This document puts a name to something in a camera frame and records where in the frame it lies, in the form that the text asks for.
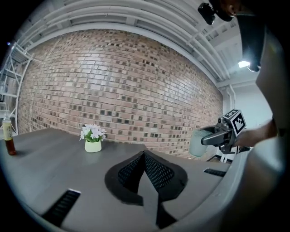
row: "brick wall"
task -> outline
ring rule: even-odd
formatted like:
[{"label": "brick wall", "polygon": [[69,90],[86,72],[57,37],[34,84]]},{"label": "brick wall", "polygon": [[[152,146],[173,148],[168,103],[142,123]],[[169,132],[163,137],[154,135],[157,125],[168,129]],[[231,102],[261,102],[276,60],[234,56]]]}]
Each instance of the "brick wall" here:
[{"label": "brick wall", "polygon": [[79,134],[103,126],[109,140],[144,143],[188,158],[192,130],[215,124],[222,95],[185,57],[146,37],[86,30],[30,53],[19,100],[21,134],[47,127]]}]

